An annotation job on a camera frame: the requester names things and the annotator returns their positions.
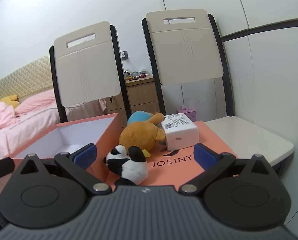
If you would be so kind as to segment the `beige folding chair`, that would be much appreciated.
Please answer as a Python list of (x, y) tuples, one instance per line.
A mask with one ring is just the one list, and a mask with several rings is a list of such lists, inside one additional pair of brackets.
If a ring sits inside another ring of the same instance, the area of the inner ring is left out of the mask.
[(206, 121), (222, 139), (229, 139), (249, 156), (260, 153), (282, 176), (293, 144), (236, 116), (230, 71), (218, 27), (203, 9), (149, 12), (142, 20), (160, 110), (163, 89), (191, 88), (191, 95), (214, 110)]
[(108, 21), (56, 38), (49, 58), (61, 122), (68, 120), (67, 107), (118, 95), (131, 116), (118, 35)]

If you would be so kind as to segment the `wall power socket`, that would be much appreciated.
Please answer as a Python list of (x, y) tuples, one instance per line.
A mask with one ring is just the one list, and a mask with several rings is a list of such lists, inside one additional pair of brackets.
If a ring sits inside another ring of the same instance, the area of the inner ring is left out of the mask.
[(128, 52), (127, 51), (121, 51), (121, 60), (124, 61), (124, 60), (127, 60), (127, 59), (129, 59)]

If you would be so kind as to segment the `white labelled cardboard box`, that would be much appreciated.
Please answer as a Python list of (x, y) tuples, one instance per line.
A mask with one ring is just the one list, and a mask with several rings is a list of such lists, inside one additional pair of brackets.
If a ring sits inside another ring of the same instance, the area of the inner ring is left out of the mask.
[(198, 127), (183, 113), (165, 115), (161, 123), (168, 151), (194, 146), (199, 142)]

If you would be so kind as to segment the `panda plush toy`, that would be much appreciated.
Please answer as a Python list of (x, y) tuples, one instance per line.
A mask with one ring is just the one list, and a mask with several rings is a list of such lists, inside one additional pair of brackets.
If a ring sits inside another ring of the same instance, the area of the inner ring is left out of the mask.
[(120, 177), (115, 186), (137, 186), (149, 176), (146, 157), (137, 146), (131, 146), (127, 152), (123, 145), (117, 145), (103, 158), (103, 163)]

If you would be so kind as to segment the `right beige folding chair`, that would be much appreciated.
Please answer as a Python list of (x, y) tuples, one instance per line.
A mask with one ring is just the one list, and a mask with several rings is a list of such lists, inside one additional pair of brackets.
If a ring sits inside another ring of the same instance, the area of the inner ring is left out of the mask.
[(203, 9), (149, 12), (142, 20), (160, 110), (163, 89), (191, 88), (191, 95), (214, 110), (206, 121), (222, 139), (229, 139), (249, 156), (260, 153), (282, 176), (293, 144), (236, 116), (230, 71), (218, 27)]

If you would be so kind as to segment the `pink pillow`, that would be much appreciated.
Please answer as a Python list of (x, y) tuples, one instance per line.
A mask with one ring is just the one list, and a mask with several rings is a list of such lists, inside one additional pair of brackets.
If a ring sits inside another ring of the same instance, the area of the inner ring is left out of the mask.
[(16, 115), (27, 114), (29, 112), (44, 109), (52, 104), (56, 103), (54, 90), (46, 90), (44, 92), (30, 96), (22, 101), (16, 108)]

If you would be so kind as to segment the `orange shoe box base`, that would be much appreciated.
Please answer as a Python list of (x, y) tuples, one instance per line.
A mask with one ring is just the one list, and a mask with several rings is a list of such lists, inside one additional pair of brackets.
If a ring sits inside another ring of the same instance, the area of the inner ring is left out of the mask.
[(103, 164), (103, 158), (118, 145), (121, 131), (117, 113), (65, 122), (46, 129), (18, 148), (10, 157), (18, 166), (30, 153), (37, 154), (41, 159), (52, 158), (60, 152), (73, 153), (93, 143), (97, 147), (97, 158), (87, 171), (106, 181), (109, 170)]

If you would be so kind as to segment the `orange JOSINY box lid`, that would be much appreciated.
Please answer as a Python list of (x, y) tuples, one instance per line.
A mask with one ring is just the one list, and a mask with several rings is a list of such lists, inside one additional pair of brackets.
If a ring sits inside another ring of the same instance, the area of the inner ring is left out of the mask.
[[(214, 152), (228, 152), (237, 157), (234, 151), (213, 132), (206, 123), (194, 122), (199, 130), (199, 142)], [(204, 172), (194, 160), (193, 146), (175, 151), (168, 151), (164, 142), (156, 142), (150, 150), (151, 156), (146, 158), (149, 171), (148, 178), (140, 186), (173, 185), (178, 189), (185, 182)], [(114, 182), (120, 178), (109, 171), (106, 183), (115, 188)]]

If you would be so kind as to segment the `wooden bedside drawer cabinet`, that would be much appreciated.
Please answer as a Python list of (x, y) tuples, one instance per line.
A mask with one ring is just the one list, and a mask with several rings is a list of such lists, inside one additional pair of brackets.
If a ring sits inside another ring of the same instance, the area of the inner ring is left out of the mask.
[[(160, 112), (158, 96), (154, 79), (148, 76), (134, 81), (126, 81), (128, 99), (131, 112), (145, 111), (149, 113)], [(108, 113), (118, 113), (122, 127), (127, 125), (127, 115), (124, 109), (122, 94), (111, 98), (106, 98)]]

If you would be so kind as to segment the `clutter on cabinet top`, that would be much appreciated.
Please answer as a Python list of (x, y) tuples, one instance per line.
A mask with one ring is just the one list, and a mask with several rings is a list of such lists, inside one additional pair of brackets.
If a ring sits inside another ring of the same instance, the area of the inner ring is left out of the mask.
[(149, 75), (146, 69), (141, 69), (139, 71), (130, 71), (129, 69), (126, 69), (123, 73), (126, 81), (142, 79)]

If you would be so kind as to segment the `brown bear plush toy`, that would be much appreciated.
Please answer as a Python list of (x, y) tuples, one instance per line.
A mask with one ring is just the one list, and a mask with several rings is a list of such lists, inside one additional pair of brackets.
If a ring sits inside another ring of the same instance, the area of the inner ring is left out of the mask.
[(166, 134), (158, 125), (165, 120), (162, 113), (155, 113), (146, 121), (135, 121), (128, 124), (122, 131), (119, 144), (123, 145), (126, 150), (131, 146), (139, 147), (144, 156), (151, 156), (150, 150), (156, 145), (156, 142), (161, 142), (166, 139)]

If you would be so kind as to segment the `pink bed with bedding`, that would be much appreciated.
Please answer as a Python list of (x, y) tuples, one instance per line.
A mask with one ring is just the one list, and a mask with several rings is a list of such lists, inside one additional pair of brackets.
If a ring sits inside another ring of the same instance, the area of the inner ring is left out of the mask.
[[(11, 108), (13, 115), (8, 114), (8, 116), (14, 116), (14, 118), (6, 121), (4, 127), (0, 126), (0, 159), (8, 157), (30, 139), (60, 122), (56, 103), (22, 115), (16, 115), (15, 108)], [(74, 121), (104, 115), (107, 113), (107, 107), (105, 99), (99, 99), (67, 107), (65, 111), (68, 121)], [(7, 118), (0, 112), (0, 124)], [(0, 192), (7, 180), (7, 176), (0, 179)]]

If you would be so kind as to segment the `yellow plush on bed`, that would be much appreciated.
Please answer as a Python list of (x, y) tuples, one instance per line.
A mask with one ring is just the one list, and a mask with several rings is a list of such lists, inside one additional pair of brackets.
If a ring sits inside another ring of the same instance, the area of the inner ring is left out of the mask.
[(6, 103), (9, 106), (12, 106), (14, 108), (16, 108), (20, 103), (18, 101), (18, 96), (17, 95), (9, 95), (9, 96), (5, 96), (3, 98), (0, 98), (1, 102)]

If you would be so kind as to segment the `left beige folding chair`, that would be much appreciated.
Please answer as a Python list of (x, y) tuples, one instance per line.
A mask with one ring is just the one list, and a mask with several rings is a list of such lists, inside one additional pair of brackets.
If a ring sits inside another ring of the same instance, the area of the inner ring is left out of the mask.
[(131, 116), (118, 35), (108, 21), (56, 38), (49, 58), (61, 122), (68, 120), (67, 107), (118, 95)]

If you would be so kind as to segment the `beige quilted headboard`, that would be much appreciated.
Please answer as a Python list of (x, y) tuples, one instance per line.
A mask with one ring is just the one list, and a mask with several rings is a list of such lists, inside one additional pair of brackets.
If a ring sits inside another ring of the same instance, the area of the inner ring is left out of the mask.
[(50, 58), (44, 56), (0, 79), (0, 98), (17, 95), (22, 102), (52, 88)]

